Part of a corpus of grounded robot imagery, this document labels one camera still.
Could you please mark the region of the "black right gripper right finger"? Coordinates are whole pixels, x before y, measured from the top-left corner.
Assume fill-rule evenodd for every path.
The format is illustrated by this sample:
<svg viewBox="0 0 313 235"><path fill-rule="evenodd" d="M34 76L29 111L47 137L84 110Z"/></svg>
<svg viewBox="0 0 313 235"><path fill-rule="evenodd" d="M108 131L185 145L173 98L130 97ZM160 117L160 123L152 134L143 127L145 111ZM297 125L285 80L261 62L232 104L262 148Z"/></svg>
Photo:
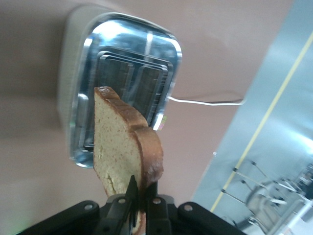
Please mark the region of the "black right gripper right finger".
<svg viewBox="0 0 313 235"><path fill-rule="evenodd" d="M171 235L172 227L167 202L158 195L157 182L146 189L146 234Z"/></svg>

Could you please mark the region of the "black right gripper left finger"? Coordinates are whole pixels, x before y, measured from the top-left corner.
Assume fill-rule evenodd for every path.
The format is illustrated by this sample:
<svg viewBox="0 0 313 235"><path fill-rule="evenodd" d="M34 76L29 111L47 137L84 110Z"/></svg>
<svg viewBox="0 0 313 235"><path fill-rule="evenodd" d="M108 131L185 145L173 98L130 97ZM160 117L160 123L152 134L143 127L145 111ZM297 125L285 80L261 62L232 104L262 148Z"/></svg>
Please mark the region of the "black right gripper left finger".
<svg viewBox="0 0 313 235"><path fill-rule="evenodd" d="M101 235L131 235L137 220L137 182L134 176L125 194L117 194L107 201L109 210L100 221Z"/></svg>

